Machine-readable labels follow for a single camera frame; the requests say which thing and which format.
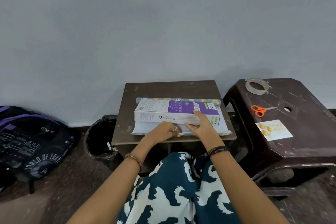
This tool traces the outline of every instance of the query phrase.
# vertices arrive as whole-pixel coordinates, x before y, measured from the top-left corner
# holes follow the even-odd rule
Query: white underside of wrapping paper
[[[223,117],[223,113],[221,108],[217,108],[218,113],[220,115],[219,125],[215,127],[215,130],[218,132],[220,136],[232,134],[226,125],[225,119]],[[136,121],[134,130],[131,133],[132,135],[145,135],[149,131],[153,130],[159,122],[145,122],[145,121]],[[192,132],[183,124],[177,124],[177,126],[182,130],[180,133],[182,136],[189,136],[192,135]]]

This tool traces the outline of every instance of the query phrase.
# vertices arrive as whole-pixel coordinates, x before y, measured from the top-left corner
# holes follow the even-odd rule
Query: hand
[[[199,117],[199,126],[185,123],[185,126],[190,129],[203,143],[207,151],[214,147],[224,145],[217,131],[212,127],[210,121],[205,114],[199,111],[193,111]]]
[[[156,128],[147,133],[147,135],[143,139],[149,139],[153,142],[153,145],[155,145],[157,143],[166,141],[171,137],[180,137],[180,132],[181,129],[178,126],[172,124],[171,122],[163,121],[162,123],[157,125]]]

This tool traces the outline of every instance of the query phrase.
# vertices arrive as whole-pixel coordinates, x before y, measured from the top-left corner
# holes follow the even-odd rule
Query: trash can
[[[111,144],[116,115],[105,115],[87,130],[84,137],[84,150],[93,159],[103,162],[114,171],[123,161],[123,157]]]

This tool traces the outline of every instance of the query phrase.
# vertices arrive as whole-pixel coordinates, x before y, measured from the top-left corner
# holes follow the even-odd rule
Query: person
[[[180,129],[162,122],[74,213],[68,224],[91,223],[288,223],[244,172],[208,118],[194,110],[199,126],[185,124],[215,154],[196,158],[172,152],[138,184],[127,199],[149,150]]]

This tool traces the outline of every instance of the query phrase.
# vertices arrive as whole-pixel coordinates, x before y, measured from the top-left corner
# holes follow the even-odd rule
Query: black bracelet
[[[209,157],[211,157],[212,155],[216,154],[216,153],[219,153],[219,152],[222,152],[222,151],[228,151],[229,149],[225,146],[225,145],[222,145],[222,146],[217,146],[215,148],[212,148],[211,150],[208,151],[207,155]]]

